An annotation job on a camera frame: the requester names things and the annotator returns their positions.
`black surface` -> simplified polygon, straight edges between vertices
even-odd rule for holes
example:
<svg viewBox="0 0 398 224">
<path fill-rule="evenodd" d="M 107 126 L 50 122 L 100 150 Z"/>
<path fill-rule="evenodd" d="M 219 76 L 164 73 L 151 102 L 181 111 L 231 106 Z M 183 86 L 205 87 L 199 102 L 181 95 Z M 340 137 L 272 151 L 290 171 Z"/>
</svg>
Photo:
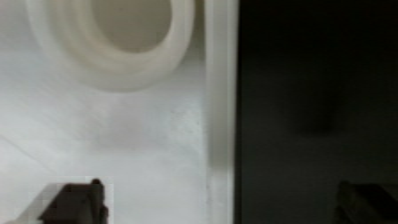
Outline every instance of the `black surface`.
<svg viewBox="0 0 398 224">
<path fill-rule="evenodd" d="M 398 182 L 398 1 L 240 1 L 237 222 L 333 222 Z"/>
</svg>

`white oval object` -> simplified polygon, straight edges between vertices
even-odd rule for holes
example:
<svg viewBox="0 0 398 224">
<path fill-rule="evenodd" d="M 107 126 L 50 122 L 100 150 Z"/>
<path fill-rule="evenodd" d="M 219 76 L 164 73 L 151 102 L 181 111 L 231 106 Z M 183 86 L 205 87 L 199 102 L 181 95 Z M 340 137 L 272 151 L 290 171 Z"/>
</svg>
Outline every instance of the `white oval object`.
<svg viewBox="0 0 398 224">
<path fill-rule="evenodd" d="M 43 50 L 66 73 L 100 89 L 134 91 L 146 88 L 180 65 L 190 44 L 196 6 L 194 0 L 167 1 L 171 8 L 164 13 L 171 13 L 171 23 L 165 37 L 149 50 L 132 52 L 118 47 L 100 28 L 94 0 L 27 0 Z"/>
</svg>

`dark object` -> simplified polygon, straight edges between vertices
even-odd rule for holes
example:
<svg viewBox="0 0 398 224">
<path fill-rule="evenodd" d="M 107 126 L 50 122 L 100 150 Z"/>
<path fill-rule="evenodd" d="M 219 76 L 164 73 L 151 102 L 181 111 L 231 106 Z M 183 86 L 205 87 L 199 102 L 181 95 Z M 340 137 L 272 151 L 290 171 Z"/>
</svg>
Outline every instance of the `dark object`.
<svg viewBox="0 0 398 224">
<path fill-rule="evenodd" d="M 382 185 L 343 182 L 338 203 L 338 223 L 348 223 L 348 220 L 356 224 L 398 223 L 398 202 Z"/>
<path fill-rule="evenodd" d="M 45 224 L 107 224 L 109 208 L 103 205 L 102 181 L 68 184 L 39 217 Z"/>
</svg>

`white surface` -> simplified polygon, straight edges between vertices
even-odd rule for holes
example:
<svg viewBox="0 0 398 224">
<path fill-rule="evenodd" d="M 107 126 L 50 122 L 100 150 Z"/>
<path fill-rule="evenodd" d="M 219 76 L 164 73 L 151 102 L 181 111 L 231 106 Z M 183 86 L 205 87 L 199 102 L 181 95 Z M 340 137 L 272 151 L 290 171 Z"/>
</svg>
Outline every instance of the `white surface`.
<svg viewBox="0 0 398 224">
<path fill-rule="evenodd" d="M 208 223 L 199 34 L 173 79 L 107 93 L 54 68 L 23 1 L 0 0 L 0 223 L 48 184 L 91 177 L 107 186 L 110 224 Z"/>
<path fill-rule="evenodd" d="M 235 219 L 235 121 L 238 0 L 206 2 L 208 215 Z"/>
<path fill-rule="evenodd" d="M 194 0 L 167 1 L 171 9 L 164 7 L 164 0 L 119 0 L 112 1 L 114 7 L 94 4 L 93 0 L 27 0 L 34 33 L 50 59 L 70 71 L 68 75 L 100 89 L 130 91 L 146 88 L 169 77 L 180 65 L 192 37 L 196 3 Z M 130 14 L 137 18 L 123 19 Z M 141 39 L 158 39 L 164 28 L 148 22 L 132 22 L 126 27 L 123 22 L 151 21 L 157 17 L 167 18 L 169 14 L 169 32 L 160 43 L 149 49 L 119 48 L 109 36 L 132 36 L 135 32 L 146 35 Z M 102 18 L 114 22 L 112 35 L 105 32 L 109 26 L 100 26 Z"/>
</svg>

